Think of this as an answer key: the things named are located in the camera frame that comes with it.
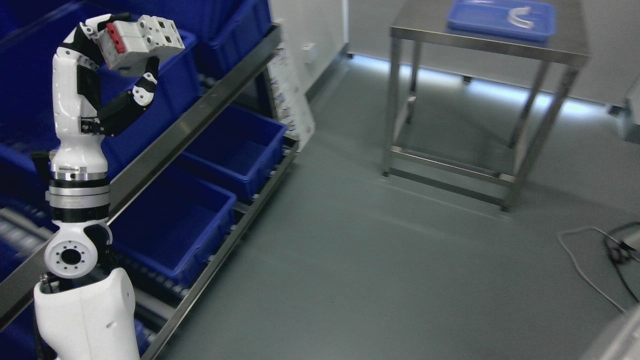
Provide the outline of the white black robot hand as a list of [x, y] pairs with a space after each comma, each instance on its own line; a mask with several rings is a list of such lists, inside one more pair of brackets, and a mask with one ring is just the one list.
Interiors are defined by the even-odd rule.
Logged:
[[116, 137], [146, 113], [154, 102], [160, 62], [147, 60], [145, 72], [108, 103], [103, 103], [98, 70], [106, 66], [98, 46], [100, 33], [115, 21], [135, 22], [130, 13], [106, 13], [78, 22], [52, 56], [52, 105], [59, 146], [46, 173], [55, 180], [106, 177], [102, 150], [106, 137]]

